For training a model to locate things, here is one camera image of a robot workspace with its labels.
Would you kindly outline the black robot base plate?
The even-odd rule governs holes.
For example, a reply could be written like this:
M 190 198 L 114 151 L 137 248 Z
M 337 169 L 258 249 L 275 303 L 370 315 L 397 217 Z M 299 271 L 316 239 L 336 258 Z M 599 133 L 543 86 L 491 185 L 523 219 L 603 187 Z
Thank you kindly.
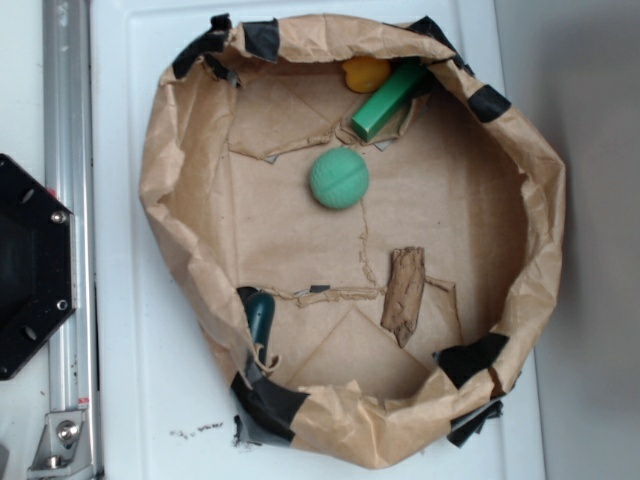
M 1 156 L 1 379 L 31 360 L 75 310 L 73 213 Z

